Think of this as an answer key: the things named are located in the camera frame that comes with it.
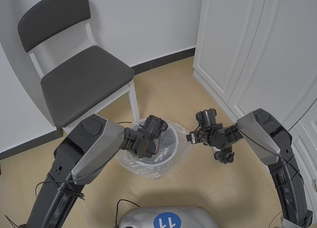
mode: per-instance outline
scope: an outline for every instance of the chair backrest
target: chair backrest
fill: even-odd
[[[55,34],[90,19],[88,0],[42,0],[29,9],[18,24],[26,52]]]

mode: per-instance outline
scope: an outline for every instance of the blue sticker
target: blue sticker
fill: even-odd
[[[156,216],[154,228],[180,228],[182,222],[178,215],[171,212],[164,212]]]

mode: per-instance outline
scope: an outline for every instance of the white logo symbol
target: white logo symbol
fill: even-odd
[[[162,224],[162,219],[161,218],[158,221],[159,221],[159,228],[165,228],[166,227],[166,225]],[[170,228],[173,228],[174,226],[176,226],[176,224],[172,224],[172,219],[171,218],[168,218],[168,224],[169,224]]]

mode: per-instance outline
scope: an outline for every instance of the gray upholstery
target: gray upholstery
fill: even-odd
[[[18,24],[26,52],[55,34],[90,19],[88,0],[42,0],[29,9]]]
[[[98,46],[71,57],[41,80],[56,127],[66,127],[134,76],[134,70]]]

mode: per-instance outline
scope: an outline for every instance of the beige floor tile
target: beige floor tile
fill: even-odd
[[[192,76],[192,63],[190,57],[135,76],[141,118],[153,114],[194,130],[196,113],[215,108],[218,122],[225,127],[232,124]],[[132,121],[129,96],[123,95],[99,114],[114,122]],[[4,214],[18,224],[27,221],[35,200],[35,185],[45,179],[61,140],[1,161],[1,228],[10,228]],[[125,198],[141,206],[198,205],[210,211],[222,228],[267,228],[281,208],[272,179],[244,140],[233,150],[234,163],[224,165],[213,158],[212,148],[194,145],[188,157],[159,180],[134,175],[112,159],[85,186],[86,201],[77,200],[63,227],[113,228],[116,203]],[[131,208],[133,205],[123,202],[119,219]],[[280,225],[278,218],[273,225]]]

